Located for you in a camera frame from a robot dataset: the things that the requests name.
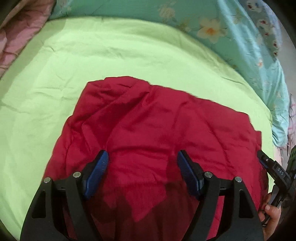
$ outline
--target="red cloth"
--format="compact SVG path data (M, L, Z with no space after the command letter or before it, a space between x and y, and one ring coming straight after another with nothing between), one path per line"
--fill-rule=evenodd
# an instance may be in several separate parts
M242 177L256 208L268 180L256 157L261 133L248 115L132 77L89 82L59 137L45 176L81 171L99 150L107 174L88 207L104 240L180 241L198 202L176 163L185 149L204 171ZM216 235L223 199L209 237Z

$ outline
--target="lime green tablecloth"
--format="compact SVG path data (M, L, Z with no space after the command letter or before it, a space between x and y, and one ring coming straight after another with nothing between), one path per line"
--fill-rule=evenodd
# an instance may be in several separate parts
M125 75L247 113L262 131L263 151L273 156L269 110L239 74L198 41L140 20L54 20L0 81L0 219L15 237L86 83Z

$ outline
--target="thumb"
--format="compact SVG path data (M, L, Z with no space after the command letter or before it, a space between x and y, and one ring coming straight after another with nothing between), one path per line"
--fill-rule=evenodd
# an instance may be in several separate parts
M267 204L265 207L265 212L270 216L270 220L265 227L265 235L267 238L269 238L274 233L279 223L279 219L281 217L281 208Z

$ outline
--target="blue gripper pad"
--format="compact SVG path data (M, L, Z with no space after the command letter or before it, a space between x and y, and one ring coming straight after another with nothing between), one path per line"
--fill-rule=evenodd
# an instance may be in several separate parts
M190 160L190 158L186 159L184 154L179 151L177 156L177 164L180 168L181 175L186 182L189 194L195 196L195 198L199 200L201 196L200 190L203 187L203 180L201 182L194 174L194 171L190 166L190 164L194 165L194 163L192 160Z
M107 169L109 161L108 152L104 151L94 166L93 171L86 180L84 197L88 200L93 196L99 186L99 183Z

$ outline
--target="red garment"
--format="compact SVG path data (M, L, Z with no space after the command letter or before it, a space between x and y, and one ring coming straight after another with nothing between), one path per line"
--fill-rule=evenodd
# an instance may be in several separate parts
M182 149L219 178L242 177L257 209L268 186L256 157L261 133L248 115L132 77L87 84L45 176L81 171L101 149L109 165L88 207L104 240L182 239L198 205L176 163ZM216 235L222 203L209 238Z

